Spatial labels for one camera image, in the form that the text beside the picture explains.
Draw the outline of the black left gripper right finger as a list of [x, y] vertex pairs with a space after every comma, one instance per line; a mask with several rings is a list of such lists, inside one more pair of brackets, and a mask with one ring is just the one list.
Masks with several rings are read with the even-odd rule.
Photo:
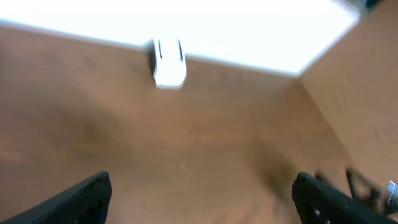
[[381, 215], [375, 205], [364, 205], [306, 172], [298, 173], [292, 199], [302, 223], [397, 224], [391, 215]]

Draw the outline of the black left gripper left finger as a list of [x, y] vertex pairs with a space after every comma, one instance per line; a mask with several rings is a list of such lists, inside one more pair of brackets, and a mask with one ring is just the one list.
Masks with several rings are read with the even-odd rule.
[[102, 224], [108, 216], [112, 186], [106, 171], [98, 172], [46, 201], [3, 222], [6, 224]]

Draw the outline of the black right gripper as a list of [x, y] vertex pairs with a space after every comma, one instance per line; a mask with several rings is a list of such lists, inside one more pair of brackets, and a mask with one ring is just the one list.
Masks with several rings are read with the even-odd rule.
[[355, 201], [364, 205], [375, 205], [374, 210], [378, 214], [393, 215], [397, 213], [397, 181], [390, 180], [387, 188], [380, 190], [373, 181], [367, 179], [354, 167], [348, 167], [345, 172], [346, 176], [340, 171], [316, 170], [315, 178], [348, 196], [352, 196]]

